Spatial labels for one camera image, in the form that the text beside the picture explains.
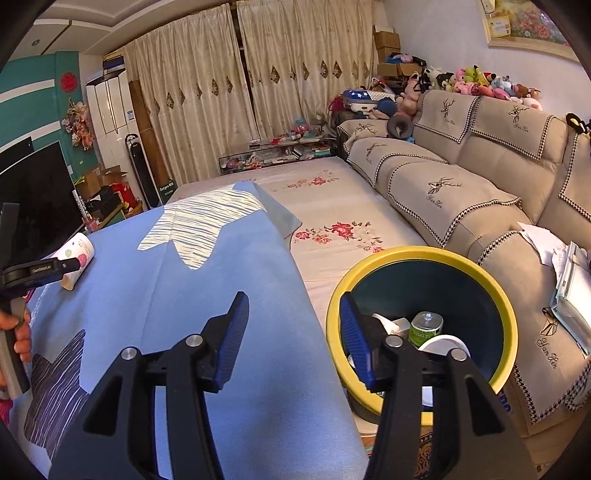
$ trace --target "trash can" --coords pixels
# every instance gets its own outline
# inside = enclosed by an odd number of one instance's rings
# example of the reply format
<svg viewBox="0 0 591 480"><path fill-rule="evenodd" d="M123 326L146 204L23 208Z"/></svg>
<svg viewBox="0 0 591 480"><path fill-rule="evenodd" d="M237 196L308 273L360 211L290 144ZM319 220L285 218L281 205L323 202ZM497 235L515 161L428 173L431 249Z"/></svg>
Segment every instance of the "trash can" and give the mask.
<svg viewBox="0 0 591 480"><path fill-rule="evenodd" d="M409 322L423 311L442 315L443 333L464 341L495 393L509 378L517 355L517 322L496 280L467 258L439 248L384 250L343 277L326 319L326 337L339 377L352 407L365 420L379 422L383 400L359 381L345 355L339 302L348 291L364 314L379 313L392 320L406 317ZM423 411L421 424L432 426L433 413Z"/></svg>

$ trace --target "yellow rim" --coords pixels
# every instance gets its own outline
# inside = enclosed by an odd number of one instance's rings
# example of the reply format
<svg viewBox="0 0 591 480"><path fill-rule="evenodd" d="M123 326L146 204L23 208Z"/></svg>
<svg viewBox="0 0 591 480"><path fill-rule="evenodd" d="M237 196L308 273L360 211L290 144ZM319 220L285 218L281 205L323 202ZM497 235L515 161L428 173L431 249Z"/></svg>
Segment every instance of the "yellow rim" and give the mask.
<svg viewBox="0 0 591 480"><path fill-rule="evenodd" d="M326 339L339 377L347 390L370 412L380 415L384 401L378 395L370 393L359 381L343 352L340 340L340 298L345 292L352 291L355 285L374 270L402 260L431 260L457 268L470 275L491 296L503 324L503 353L499 366L489 382L495 393L499 393L511 374L517 355L517 321L509 298L496 280L474 262L452 252L433 247L398 247L371 255L355 265L336 287L330 299L326 316ZM423 426L432 426L433 413L423 412L421 423Z"/></svg>

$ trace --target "framed painting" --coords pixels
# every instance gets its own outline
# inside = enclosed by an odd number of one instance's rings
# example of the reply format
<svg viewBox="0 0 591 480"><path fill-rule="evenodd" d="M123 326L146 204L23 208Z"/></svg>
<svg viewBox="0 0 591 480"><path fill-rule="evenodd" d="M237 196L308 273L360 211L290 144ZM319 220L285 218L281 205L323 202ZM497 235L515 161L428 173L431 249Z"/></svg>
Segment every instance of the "framed painting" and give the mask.
<svg viewBox="0 0 591 480"><path fill-rule="evenodd" d="M558 27L532 2L527 0L476 1L480 5L489 47L534 50L579 61Z"/></svg>

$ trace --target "white striped star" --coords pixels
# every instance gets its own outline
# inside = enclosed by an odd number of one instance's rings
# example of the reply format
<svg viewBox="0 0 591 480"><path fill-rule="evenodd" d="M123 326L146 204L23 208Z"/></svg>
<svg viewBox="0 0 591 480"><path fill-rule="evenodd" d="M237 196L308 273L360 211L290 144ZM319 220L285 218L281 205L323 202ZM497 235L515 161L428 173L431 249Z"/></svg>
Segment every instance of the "white striped star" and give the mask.
<svg viewBox="0 0 591 480"><path fill-rule="evenodd" d="M234 185L164 206L164 213L139 244L148 250L173 241L179 256L197 270L211 256L224 225L265 210L250 192L234 190Z"/></svg>

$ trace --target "television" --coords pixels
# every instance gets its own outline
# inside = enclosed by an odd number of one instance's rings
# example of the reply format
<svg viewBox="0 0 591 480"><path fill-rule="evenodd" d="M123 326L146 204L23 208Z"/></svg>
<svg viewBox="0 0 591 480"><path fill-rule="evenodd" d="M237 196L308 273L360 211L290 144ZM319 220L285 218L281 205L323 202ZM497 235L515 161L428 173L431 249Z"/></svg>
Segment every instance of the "television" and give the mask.
<svg viewBox="0 0 591 480"><path fill-rule="evenodd" d="M56 252L82 226L74 185L59 142L0 171L0 204L20 204L10 267Z"/></svg>
<svg viewBox="0 0 591 480"><path fill-rule="evenodd" d="M0 173L33 152L33 139L31 137L21 140L19 143L0 152Z"/></svg>

